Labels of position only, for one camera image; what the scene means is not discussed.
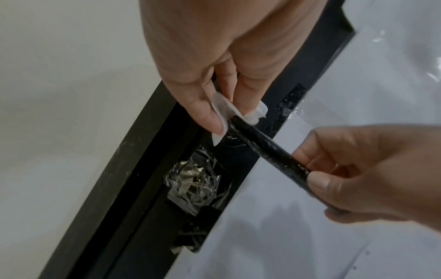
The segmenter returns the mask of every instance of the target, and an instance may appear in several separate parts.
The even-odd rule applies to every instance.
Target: white surface
[[[294,150],[319,125],[441,124],[440,5],[347,0],[346,13],[358,34],[276,142]],[[201,279],[440,277],[438,233],[412,223],[337,225],[323,209],[260,159],[201,251],[182,255],[190,259],[177,262],[172,272]]]
[[[37,278],[159,81],[137,0],[0,2],[1,279]]]

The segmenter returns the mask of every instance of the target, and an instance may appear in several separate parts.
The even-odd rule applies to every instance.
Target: clear plastic sheet
[[[178,162],[164,179],[165,185],[170,187],[169,200],[193,216],[215,199],[222,201],[228,193],[217,194],[221,176],[214,171],[216,163],[203,147],[199,147],[189,160]]]

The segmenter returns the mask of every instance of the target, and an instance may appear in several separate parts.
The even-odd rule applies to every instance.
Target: black surface
[[[297,56],[273,82],[257,128],[274,137],[353,31],[331,0]],[[258,156],[237,139],[216,148],[161,83],[115,152],[40,278],[163,278],[175,255],[173,240],[187,216],[165,203],[166,172],[200,144],[231,175],[231,200]]]

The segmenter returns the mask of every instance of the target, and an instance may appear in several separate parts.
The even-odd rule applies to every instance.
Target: white wall
[[[0,2],[0,278],[36,278],[160,78],[136,0]]]

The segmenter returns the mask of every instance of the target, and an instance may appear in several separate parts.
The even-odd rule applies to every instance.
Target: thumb
[[[319,198],[338,208],[352,212],[364,212],[367,208],[366,199],[369,187],[365,187],[361,177],[343,178],[328,173],[313,171],[307,178],[311,191]]]

